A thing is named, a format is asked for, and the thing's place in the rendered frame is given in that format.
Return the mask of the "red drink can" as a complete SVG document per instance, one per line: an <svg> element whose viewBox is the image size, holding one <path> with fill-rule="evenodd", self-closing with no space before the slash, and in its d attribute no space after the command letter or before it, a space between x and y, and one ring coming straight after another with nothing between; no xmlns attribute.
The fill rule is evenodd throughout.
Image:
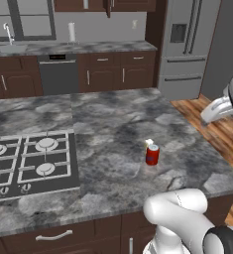
<svg viewBox="0 0 233 254"><path fill-rule="evenodd" d="M146 163L150 166L154 166L158 163L160 155L160 148L158 145L151 144L147 148Z"/></svg>

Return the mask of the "dark gas hob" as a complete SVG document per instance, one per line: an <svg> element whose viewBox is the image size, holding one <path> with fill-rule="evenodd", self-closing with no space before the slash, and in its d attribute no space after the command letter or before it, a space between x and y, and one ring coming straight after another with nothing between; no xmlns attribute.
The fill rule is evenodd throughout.
<svg viewBox="0 0 233 254"><path fill-rule="evenodd" d="M30 184L27 193L21 187ZM0 136L0 201L80 188L71 129Z"/></svg>

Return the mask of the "grey dishwasher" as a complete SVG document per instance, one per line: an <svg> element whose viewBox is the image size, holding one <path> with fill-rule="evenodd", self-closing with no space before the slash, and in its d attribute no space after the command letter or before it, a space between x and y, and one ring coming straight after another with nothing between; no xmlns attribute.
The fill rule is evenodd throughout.
<svg viewBox="0 0 233 254"><path fill-rule="evenodd" d="M44 95L78 93L76 54L38 56Z"/></svg>

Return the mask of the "brown base cupboards beside fridge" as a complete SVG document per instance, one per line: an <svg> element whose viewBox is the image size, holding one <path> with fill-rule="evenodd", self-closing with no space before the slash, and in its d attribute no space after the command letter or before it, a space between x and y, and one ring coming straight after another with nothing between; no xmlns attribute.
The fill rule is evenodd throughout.
<svg viewBox="0 0 233 254"><path fill-rule="evenodd" d="M154 51L79 54L80 92L147 88L153 85Z"/></svg>

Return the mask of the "silver fridge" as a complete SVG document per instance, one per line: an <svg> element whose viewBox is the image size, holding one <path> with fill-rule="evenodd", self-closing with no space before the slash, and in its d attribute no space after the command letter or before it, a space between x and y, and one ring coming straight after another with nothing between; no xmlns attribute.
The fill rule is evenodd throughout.
<svg viewBox="0 0 233 254"><path fill-rule="evenodd" d="M168 0L158 90L168 100L197 98L221 0Z"/></svg>

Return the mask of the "brown island cupboard door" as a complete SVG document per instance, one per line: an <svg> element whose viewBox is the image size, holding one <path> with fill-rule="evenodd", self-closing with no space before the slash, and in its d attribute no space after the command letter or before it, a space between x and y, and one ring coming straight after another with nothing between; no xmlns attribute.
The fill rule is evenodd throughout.
<svg viewBox="0 0 233 254"><path fill-rule="evenodd" d="M151 224L142 211L123 214L121 225L121 254L129 254L129 238L133 237L133 254L143 254L145 246L152 240L156 226Z"/></svg>

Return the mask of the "grey sink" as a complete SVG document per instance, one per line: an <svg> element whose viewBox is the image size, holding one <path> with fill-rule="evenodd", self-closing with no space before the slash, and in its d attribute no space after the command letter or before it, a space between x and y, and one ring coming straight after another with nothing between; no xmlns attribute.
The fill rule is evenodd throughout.
<svg viewBox="0 0 233 254"><path fill-rule="evenodd" d="M27 49L27 45L5 45L0 46L0 54L20 54Z"/></svg>

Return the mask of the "silver tap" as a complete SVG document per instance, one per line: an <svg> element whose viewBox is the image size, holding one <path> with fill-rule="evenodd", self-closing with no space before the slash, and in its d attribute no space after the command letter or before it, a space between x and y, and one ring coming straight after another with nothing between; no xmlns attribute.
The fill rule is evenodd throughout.
<svg viewBox="0 0 233 254"><path fill-rule="evenodd" d="M13 42L15 41L15 38L14 38L14 36L10 33L9 25L8 25L7 23L4 23L4 24L3 24L3 29L7 32L8 39L9 39L9 43L10 43L10 45L12 46L12 45L13 45Z"/></svg>

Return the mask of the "grey framed window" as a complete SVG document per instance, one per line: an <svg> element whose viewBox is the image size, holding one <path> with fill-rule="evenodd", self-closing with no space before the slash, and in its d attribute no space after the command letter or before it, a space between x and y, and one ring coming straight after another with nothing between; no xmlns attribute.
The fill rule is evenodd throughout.
<svg viewBox="0 0 233 254"><path fill-rule="evenodd" d="M55 40L52 0L0 0L0 42L8 42L7 23L15 43Z"/></svg>

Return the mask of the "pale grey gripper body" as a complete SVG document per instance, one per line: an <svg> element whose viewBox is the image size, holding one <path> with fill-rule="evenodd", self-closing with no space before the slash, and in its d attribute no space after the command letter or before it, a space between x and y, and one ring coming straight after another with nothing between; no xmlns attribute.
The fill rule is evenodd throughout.
<svg viewBox="0 0 233 254"><path fill-rule="evenodd" d="M209 124L232 114L233 108L230 98L228 96L223 96L213 100L207 105L200 113L200 117L205 124Z"/></svg>

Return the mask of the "white paper towel roll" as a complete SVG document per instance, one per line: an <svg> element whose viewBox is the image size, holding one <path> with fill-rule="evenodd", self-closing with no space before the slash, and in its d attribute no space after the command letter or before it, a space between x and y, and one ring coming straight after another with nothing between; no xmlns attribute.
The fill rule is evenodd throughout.
<svg viewBox="0 0 233 254"><path fill-rule="evenodd" d="M69 41L75 43L75 24L73 22L68 23Z"/></svg>

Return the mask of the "brown wall cabinets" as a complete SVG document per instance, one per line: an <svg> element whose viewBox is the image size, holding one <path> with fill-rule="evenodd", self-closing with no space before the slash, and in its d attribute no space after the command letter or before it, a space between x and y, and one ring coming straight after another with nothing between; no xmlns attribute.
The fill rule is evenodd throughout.
<svg viewBox="0 0 233 254"><path fill-rule="evenodd" d="M103 0L54 0L56 12L103 12ZM113 12L153 12L156 0L111 0Z"/></svg>

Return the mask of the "brown base cupboards under sink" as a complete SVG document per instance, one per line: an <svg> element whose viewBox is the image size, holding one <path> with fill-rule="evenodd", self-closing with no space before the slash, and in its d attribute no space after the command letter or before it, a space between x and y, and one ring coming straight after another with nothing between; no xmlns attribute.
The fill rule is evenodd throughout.
<svg viewBox="0 0 233 254"><path fill-rule="evenodd" d="M43 89L37 58L0 57L0 99L41 96Z"/></svg>

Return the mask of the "open brown cabinet door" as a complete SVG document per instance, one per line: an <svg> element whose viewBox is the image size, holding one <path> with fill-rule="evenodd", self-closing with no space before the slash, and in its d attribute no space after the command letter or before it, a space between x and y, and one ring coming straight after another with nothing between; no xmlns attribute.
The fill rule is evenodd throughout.
<svg viewBox="0 0 233 254"><path fill-rule="evenodd" d="M107 18L111 17L111 0L103 0L103 7L105 9Z"/></svg>

